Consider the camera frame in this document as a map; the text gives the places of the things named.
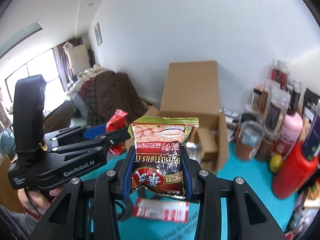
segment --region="window frame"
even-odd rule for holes
[[[53,48],[48,49],[48,50],[42,52],[42,53],[39,54],[38,56],[46,53],[46,52],[49,51],[49,50],[52,50],[53,56],[54,56]],[[22,68],[24,65],[25,65],[26,68],[27,68],[28,76],[30,76],[30,74],[29,74],[29,69],[28,69],[28,65],[27,65],[27,64],[28,64],[28,62],[30,62],[31,60],[28,60],[25,64],[23,64],[21,67],[17,68],[15,71],[13,71],[9,76],[7,76],[7,77],[4,79],[4,82],[5,82],[5,85],[6,85],[6,87],[7,87],[7,92],[8,92],[8,95],[9,95],[9,98],[10,98],[11,103],[13,103],[13,100],[12,100],[12,97],[11,97],[11,94],[10,94],[10,91],[9,91],[7,79],[10,78],[16,71],[18,71],[18,70],[19,70],[20,68]],[[58,66],[57,66],[57,62],[56,62],[56,60],[55,60],[55,57],[54,57],[54,61],[55,61],[56,68],[57,68],[57,71],[58,71],[58,76],[55,77],[55,78],[53,78],[53,79],[51,79],[51,80],[49,80],[49,81],[47,82],[47,84],[50,83],[51,81],[54,81],[54,80],[57,79],[57,78],[60,78],[60,81],[61,81],[61,77],[60,77],[60,74],[59,74],[59,70],[58,70]]]

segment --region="ceiling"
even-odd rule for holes
[[[0,44],[39,21],[43,30],[0,59],[1,78],[44,51],[87,32],[102,0],[13,0],[0,19]]]

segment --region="pink bottle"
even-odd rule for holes
[[[286,115],[279,133],[279,140],[273,148],[273,152],[286,157],[297,141],[303,127],[303,121],[298,113]]]

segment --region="curtain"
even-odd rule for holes
[[[74,47],[83,44],[81,38],[72,39],[72,40],[69,40],[68,42],[70,42]],[[68,91],[68,85],[70,83],[73,83],[72,77],[74,76],[74,74],[73,74],[73,71],[70,67],[68,56],[64,52],[64,49],[63,49],[63,45],[65,43],[66,42],[61,43],[58,46],[55,46],[53,48],[53,54],[54,54],[54,58],[56,60],[56,65],[57,65],[57,69],[58,69],[58,73],[59,73],[62,87],[63,87],[64,91]]]

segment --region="turquoise tablecloth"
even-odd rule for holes
[[[256,160],[250,162],[242,162],[235,157],[234,145],[229,144],[230,156],[223,169],[219,171],[218,177],[233,180],[234,177],[243,177],[253,190],[257,193],[266,207],[270,210],[282,230],[285,229],[294,204],[296,195],[293,195],[285,200],[277,199],[271,191],[272,174],[268,170],[266,163],[260,163]],[[112,169],[117,160],[125,158],[121,155],[108,162],[105,166],[83,176],[82,180],[93,179],[101,173]],[[132,204],[137,201],[137,193],[130,195]],[[227,210],[226,201],[221,199],[222,209],[222,228],[221,239],[227,239]],[[188,223],[172,223],[162,222],[157,220],[147,220],[141,218],[130,217],[125,221],[119,221],[119,230],[122,240],[192,240],[196,231],[196,223],[198,217],[198,204],[190,204]]]

